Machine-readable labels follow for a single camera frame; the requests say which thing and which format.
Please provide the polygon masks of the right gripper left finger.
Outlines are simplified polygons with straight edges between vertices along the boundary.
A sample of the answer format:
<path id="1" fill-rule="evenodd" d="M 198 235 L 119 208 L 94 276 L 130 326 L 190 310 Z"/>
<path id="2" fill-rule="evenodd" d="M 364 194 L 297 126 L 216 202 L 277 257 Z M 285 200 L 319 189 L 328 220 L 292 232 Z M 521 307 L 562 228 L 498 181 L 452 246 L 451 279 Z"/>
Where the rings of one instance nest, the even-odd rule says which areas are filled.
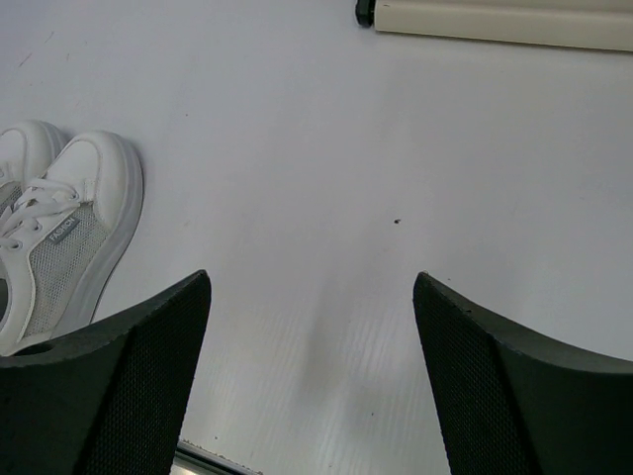
<path id="1" fill-rule="evenodd" d="M 207 328 L 209 275 L 1 359 L 4 474 L 167 474 Z"/>

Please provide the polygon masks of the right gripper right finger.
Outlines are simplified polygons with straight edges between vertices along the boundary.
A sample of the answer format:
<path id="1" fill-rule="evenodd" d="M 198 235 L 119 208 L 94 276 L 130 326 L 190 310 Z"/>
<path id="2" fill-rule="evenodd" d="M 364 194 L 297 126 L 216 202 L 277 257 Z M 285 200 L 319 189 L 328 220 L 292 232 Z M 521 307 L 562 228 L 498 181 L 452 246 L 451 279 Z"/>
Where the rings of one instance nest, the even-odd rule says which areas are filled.
<path id="1" fill-rule="evenodd" d="M 632 364 L 555 340 L 427 273 L 412 301 L 454 474 L 628 474 Z"/>

